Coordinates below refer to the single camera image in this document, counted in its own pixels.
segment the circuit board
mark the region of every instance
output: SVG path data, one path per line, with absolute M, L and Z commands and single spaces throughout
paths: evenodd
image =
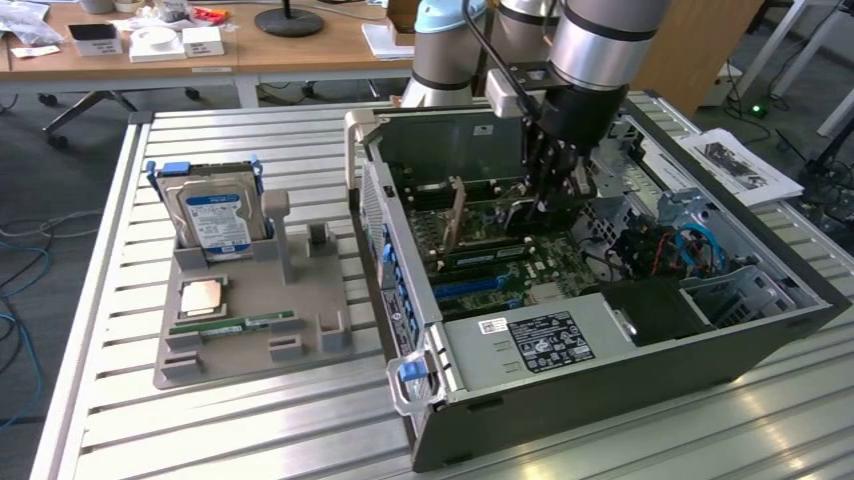
M 509 235 L 509 216 L 515 210 L 522 212 L 521 216 L 527 211 L 519 190 L 510 185 L 497 191 L 497 198 L 465 204 L 454 243 L 449 242 L 447 232 L 459 211 L 454 208 L 409 211 L 446 320 L 575 297 L 598 285 L 582 249 L 569 234 L 569 222 L 566 230 Z

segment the wooden desk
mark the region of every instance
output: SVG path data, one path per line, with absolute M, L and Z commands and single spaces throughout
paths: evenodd
M 108 20 L 128 18 L 127 13 L 110 13 L 107 15 L 91 15 L 83 11 L 76 4 L 52 4 L 47 16 L 47 22 L 60 35 L 70 38 L 70 24 L 104 23 Z M 112 77 L 140 78 L 159 76 L 187 76 L 207 75 L 210 72 L 199 71 L 216 67 L 234 70 L 238 66 L 238 35 L 236 32 L 223 31 L 223 42 L 226 55 L 215 57 L 196 57 L 186 60 L 171 60 L 167 62 L 131 63 L 128 50 L 131 48 L 130 34 L 120 33 L 123 39 L 122 55 L 102 55 L 96 57 L 82 57 L 78 55 L 72 43 L 62 46 L 63 51 L 52 55 L 35 58 L 10 59 L 15 80 L 43 80 L 44 78 L 58 78 L 66 80 L 103 79 Z M 10 39 L 10 47 L 22 47 L 20 40 Z
M 12 52 L 10 52 L 6 37 L 11 35 L 7 33 L 3 38 L 0 38 L 0 74 L 10 71 L 10 56 Z
M 255 15 L 276 8 L 275 5 L 232 7 L 234 21 L 240 27 L 235 85 L 242 106 L 259 106 L 255 86 L 260 83 L 410 76 L 411 60 L 382 61 L 371 54 L 362 34 L 362 24 L 370 23 L 366 20 L 311 9 L 326 21 L 323 30 L 304 38 L 280 38 L 255 26 Z M 365 4 L 335 5 L 334 8 L 367 18 L 382 18 L 386 14 L 381 7 Z
M 633 88 L 658 91 L 691 115 L 761 3 L 762 0 L 673 0 Z M 255 27 L 258 12 L 275 5 L 223 4 L 223 8 L 231 10 L 232 22 L 239 26 L 235 32 L 224 33 L 224 56 L 131 64 L 127 54 L 79 57 L 74 45 L 67 44 L 55 55 L 18 59 L 10 58 L 0 44 L 0 51 L 7 53 L 0 60 L 0 93 L 234 85 L 240 105 L 258 107 L 259 83 L 410 76 L 410 61 L 385 62 L 371 55 L 362 35 L 363 20 L 314 10 L 326 20 L 323 31 L 287 39 L 267 35 Z M 366 17 L 385 14 L 382 8 L 363 4 L 335 8 Z M 76 4 L 52 4 L 47 20 L 66 33 L 67 24 L 102 23 L 127 16 L 90 15 Z M 12 47 L 20 45 L 15 38 L 8 43 Z
M 62 52 L 44 57 L 12 58 L 8 48 L 22 46 L 10 37 L 0 39 L 0 93 L 84 92 L 91 90 L 132 90 L 170 87 L 234 85 L 240 105 L 255 108 L 255 87 L 262 82 L 345 80 L 407 77 L 409 61 L 385 62 L 370 53 L 361 31 L 363 20 L 319 12 L 327 21 L 324 31 L 303 39 L 284 39 L 264 34 L 255 27 L 255 13 L 275 5 L 223 4 L 232 12 L 238 29 L 223 32 L 226 55 L 188 58 L 167 62 L 131 63 L 127 53 L 100 57 L 80 57 L 72 44 Z M 339 5 L 337 8 L 381 17 L 385 10 L 366 5 Z M 111 13 L 90 15 L 76 4 L 52 4 L 47 22 L 67 35 L 67 25 L 104 23 L 130 17 Z M 124 51 L 130 48 L 123 34 Z
M 365 41 L 362 25 L 366 22 L 331 12 L 311 10 L 323 17 L 323 30 L 304 38 L 279 38 L 255 27 L 255 15 L 270 10 L 272 5 L 239 5 L 238 38 L 240 57 L 238 70 L 242 73 L 296 72 L 304 70 L 363 70 L 382 68 L 409 69 L 413 62 L 378 61 Z M 385 10 L 365 4 L 335 5 L 335 8 L 369 18 L 382 18 Z

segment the caster wheel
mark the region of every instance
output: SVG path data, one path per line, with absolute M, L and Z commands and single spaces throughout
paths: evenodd
M 202 94 L 199 93 L 199 90 L 196 90 L 195 88 L 187 88 L 184 90 L 184 95 L 187 95 L 187 98 L 191 99 L 192 101 L 199 101 L 202 100 Z
M 777 142 L 777 151 L 781 153 L 788 152 L 789 150 L 792 150 L 792 147 L 789 146 L 789 144 L 786 142 L 784 142 L 782 140 Z
M 39 94 L 39 103 L 47 107 L 55 107 L 59 104 L 59 100 L 56 100 L 56 95 L 46 95 L 43 93 Z
M 66 150 L 68 148 L 68 139 L 62 135 L 48 135 L 48 145 L 58 150 Z

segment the metal grating table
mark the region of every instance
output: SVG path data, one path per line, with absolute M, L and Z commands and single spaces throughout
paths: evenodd
M 666 102 L 633 101 L 673 134 Z M 168 391 L 152 385 L 174 229 L 140 175 L 148 160 L 264 162 L 290 228 L 333 219 L 357 328 L 374 331 L 343 185 L 351 104 L 156 114 L 131 125 L 32 478 L 750 478 L 854 473 L 854 315 L 729 385 L 430 474 L 410 471 L 382 356 Z M 785 204 L 757 213 L 854 297 L 854 261 Z

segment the gray 3d-printed holder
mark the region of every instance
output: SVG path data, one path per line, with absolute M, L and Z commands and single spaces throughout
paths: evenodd
M 382 351 L 373 332 L 351 330 L 338 242 L 326 222 L 308 225 L 307 233 L 286 236 L 287 192 L 264 192 L 262 206 L 275 234 L 252 242 L 251 258 L 208 263 L 200 248 L 176 245 L 155 368 L 154 383 L 160 389 L 312 368 Z M 224 284 L 226 315 L 179 318 L 182 288 L 200 280 Z M 288 311 L 290 316 L 275 318 Z M 218 324 L 244 317 L 266 318 L 267 325 L 223 335 Z M 196 320 L 210 330 L 170 334 Z

